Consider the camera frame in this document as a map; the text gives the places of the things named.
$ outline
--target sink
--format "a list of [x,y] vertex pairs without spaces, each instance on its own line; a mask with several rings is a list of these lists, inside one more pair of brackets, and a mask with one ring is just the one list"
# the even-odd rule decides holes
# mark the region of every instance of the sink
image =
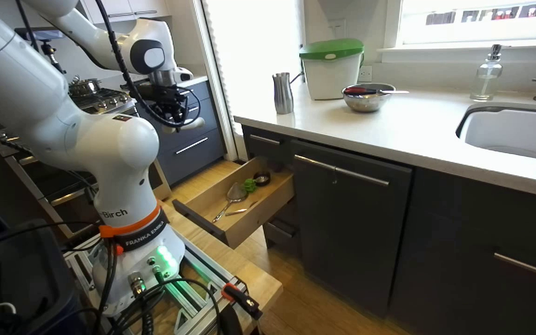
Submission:
[[471,108],[456,135],[471,146],[536,158],[536,109],[517,104]]

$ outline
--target small bowl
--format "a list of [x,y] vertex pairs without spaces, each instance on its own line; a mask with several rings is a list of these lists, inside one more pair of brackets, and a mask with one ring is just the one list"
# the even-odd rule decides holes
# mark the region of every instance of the small bowl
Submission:
[[[357,84],[357,85],[351,85],[349,87],[362,87],[364,89],[375,89],[375,90],[390,90],[390,91],[396,91],[396,87],[386,84],[386,83],[365,83],[365,84]],[[345,94],[345,89],[349,88],[345,87],[342,89],[342,97],[344,98],[344,102],[347,103],[347,106],[349,106],[352,110],[355,110],[356,112],[361,113],[371,113],[376,112],[376,110],[379,110],[383,105],[386,104],[387,101],[390,100],[392,94],[382,94],[382,93],[376,93],[376,94],[366,94],[366,95],[348,95]]]

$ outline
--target wooden floor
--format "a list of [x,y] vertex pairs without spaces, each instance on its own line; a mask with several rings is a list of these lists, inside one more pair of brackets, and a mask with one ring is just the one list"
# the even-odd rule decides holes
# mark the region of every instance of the wooden floor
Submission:
[[[172,199],[187,201],[239,166],[220,161],[174,187]],[[261,319],[261,330],[266,335],[406,335],[388,322],[356,312],[336,295],[308,279],[296,257],[275,248],[268,250],[261,227],[236,251],[283,284],[282,295]]]

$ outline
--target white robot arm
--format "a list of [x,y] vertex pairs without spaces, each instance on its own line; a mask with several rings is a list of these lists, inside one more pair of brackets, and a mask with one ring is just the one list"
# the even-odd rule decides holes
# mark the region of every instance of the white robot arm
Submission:
[[[92,34],[102,34],[72,9],[76,1],[28,1],[37,11],[67,29],[67,34],[92,43]],[[165,57],[172,53],[166,24],[161,27],[169,45],[161,45]],[[131,42],[132,49],[137,45]],[[100,40],[92,51],[104,49],[108,57],[100,62],[112,67],[111,51]],[[122,47],[122,52],[129,50]],[[152,51],[149,64],[170,71],[174,61]],[[155,283],[151,267],[145,262],[162,248],[169,259],[164,271],[177,274],[185,246],[167,225],[147,178],[147,168],[158,153],[158,135],[144,119],[121,114],[91,115],[81,111],[67,94],[68,84],[56,68],[47,63],[22,38],[0,20],[0,123],[21,136],[35,157],[43,163],[67,170],[91,172],[99,191],[94,206],[106,224],[102,237],[113,237],[121,246],[115,280],[108,298],[106,315],[114,315],[132,301],[129,274],[140,272],[147,286]],[[101,252],[93,267],[98,291],[104,286],[107,273],[106,253]]]
[[[108,33],[92,25],[76,8],[78,0],[24,0],[51,25],[76,42],[101,68],[119,70],[109,44]],[[149,74],[157,85],[170,86],[192,78],[190,71],[178,67],[173,39],[164,21],[138,19],[128,34],[117,34],[121,55],[128,71]]]

